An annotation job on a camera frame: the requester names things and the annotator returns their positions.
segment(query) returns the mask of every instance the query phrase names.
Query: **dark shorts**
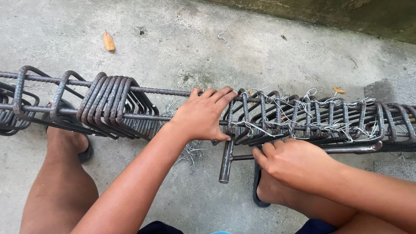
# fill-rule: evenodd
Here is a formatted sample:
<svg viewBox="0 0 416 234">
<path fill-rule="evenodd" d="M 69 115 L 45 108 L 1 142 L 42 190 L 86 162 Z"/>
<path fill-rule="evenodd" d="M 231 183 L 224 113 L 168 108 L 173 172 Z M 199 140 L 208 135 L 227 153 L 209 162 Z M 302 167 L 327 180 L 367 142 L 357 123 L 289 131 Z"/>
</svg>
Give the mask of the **dark shorts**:
<svg viewBox="0 0 416 234">
<path fill-rule="evenodd" d="M 336 230 L 337 227 L 322 220 L 309 219 L 296 234 L 329 234 Z M 160 221 L 154 221 L 140 229 L 137 234 L 183 234 L 183 232 Z"/>
</svg>

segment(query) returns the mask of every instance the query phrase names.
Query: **fallen leaf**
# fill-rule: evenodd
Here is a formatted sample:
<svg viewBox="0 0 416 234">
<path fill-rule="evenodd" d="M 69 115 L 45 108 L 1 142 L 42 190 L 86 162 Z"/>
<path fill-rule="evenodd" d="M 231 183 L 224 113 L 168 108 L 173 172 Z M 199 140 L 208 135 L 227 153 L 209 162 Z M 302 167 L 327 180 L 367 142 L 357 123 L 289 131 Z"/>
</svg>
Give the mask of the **fallen leaf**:
<svg viewBox="0 0 416 234">
<path fill-rule="evenodd" d="M 103 41 L 104 41 L 104 46 L 108 51 L 116 49 L 113 38 L 110 36 L 110 34 L 107 33 L 107 30 L 105 31 L 103 35 Z"/>
<path fill-rule="evenodd" d="M 333 87 L 333 89 L 334 89 L 337 93 L 344 93 L 344 92 L 345 92 L 345 90 L 342 90 L 342 89 L 340 89 L 340 88 L 338 88 L 338 87 Z"/>
</svg>

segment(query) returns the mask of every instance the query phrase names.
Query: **black flip-flop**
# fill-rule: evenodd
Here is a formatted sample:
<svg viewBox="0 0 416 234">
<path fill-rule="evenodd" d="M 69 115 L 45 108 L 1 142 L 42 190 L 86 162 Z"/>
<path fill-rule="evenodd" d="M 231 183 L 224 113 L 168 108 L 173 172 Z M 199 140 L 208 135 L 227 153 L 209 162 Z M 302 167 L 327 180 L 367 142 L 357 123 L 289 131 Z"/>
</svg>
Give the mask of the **black flip-flop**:
<svg viewBox="0 0 416 234">
<path fill-rule="evenodd" d="M 261 178 L 261 167 L 260 165 L 254 161 L 254 182 L 253 182 L 253 200 L 256 205 L 261 208 L 266 208 L 270 206 L 270 203 L 265 203 L 260 201 L 259 197 L 257 196 L 257 187 L 259 186 Z"/>
<path fill-rule="evenodd" d="M 61 99 L 61 101 L 58 104 L 58 109 L 61 109 L 61 108 L 70 108 L 70 109 L 73 109 L 73 106 L 68 101 L 66 101 L 64 99 Z M 58 113 L 57 116 L 61 120 L 65 120 L 65 121 L 68 121 L 68 122 L 70 122 L 72 124 L 76 124 L 76 125 L 82 126 L 82 123 L 80 121 L 78 121 L 77 118 L 74 115 L 68 115 L 68 114 Z M 42 120 L 45 120 L 45 121 L 49 121 L 50 122 L 51 121 L 51 118 L 50 118 L 49 113 L 43 113 Z M 84 163 L 84 162 L 88 161 L 91 158 L 92 153 L 93 153 L 93 148 L 92 148 L 91 142 L 88 139 L 88 148 L 84 152 L 81 152 L 81 153 L 78 154 L 79 162 L 80 163 Z"/>
</svg>

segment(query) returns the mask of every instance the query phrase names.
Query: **forearm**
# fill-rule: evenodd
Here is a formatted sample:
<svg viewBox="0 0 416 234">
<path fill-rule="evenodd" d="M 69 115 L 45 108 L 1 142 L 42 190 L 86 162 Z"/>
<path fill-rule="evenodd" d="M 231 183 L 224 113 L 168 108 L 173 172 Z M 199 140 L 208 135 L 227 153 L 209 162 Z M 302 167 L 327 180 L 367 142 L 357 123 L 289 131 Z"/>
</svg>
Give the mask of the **forearm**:
<svg viewBox="0 0 416 234">
<path fill-rule="evenodd" d="M 416 232 L 416 183 L 341 163 L 336 171 L 317 186 L 318 195 Z"/>
<path fill-rule="evenodd" d="M 167 123 L 112 182 L 72 233 L 135 233 L 169 169 L 188 142 Z"/>
</svg>

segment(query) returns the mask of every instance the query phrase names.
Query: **concrete floor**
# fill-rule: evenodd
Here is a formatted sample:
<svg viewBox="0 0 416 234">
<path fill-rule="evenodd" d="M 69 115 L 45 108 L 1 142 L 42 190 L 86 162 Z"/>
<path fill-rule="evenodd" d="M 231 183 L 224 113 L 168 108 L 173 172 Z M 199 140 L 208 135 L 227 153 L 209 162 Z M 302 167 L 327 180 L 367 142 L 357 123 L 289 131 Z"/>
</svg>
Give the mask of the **concrete floor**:
<svg viewBox="0 0 416 234">
<path fill-rule="evenodd" d="M 10 72 L 32 65 L 53 77 L 74 70 L 91 81 L 104 71 L 134 77 L 141 86 L 174 90 L 268 86 L 267 91 L 302 95 L 315 87 L 319 97 L 332 96 L 338 86 L 347 90 L 344 98 L 354 100 L 363 97 L 367 84 L 416 67 L 416 45 L 190 0 L 1 0 L 0 18 L 0 70 Z M 217 35 L 226 29 L 224 44 Z M 104 30 L 113 36 L 115 53 L 104 48 Z M 56 90 L 28 83 L 35 85 L 28 89 L 42 105 Z M 159 109 L 172 100 L 149 97 Z M 91 140 L 95 155 L 84 168 L 100 193 L 146 145 L 143 140 Z M 307 220 L 282 206 L 261 209 L 252 202 L 252 161 L 234 162 L 230 183 L 218 183 L 223 144 L 203 147 L 195 173 L 186 162 L 171 169 L 145 224 L 160 220 L 185 233 L 293 233 Z M 2 137 L 0 149 L 0 233 L 16 233 L 46 153 L 43 127 L 32 124 Z M 395 159 L 390 154 L 334 158 L 358 168 L 372 167 L 375 159 Z"/>
</svg>

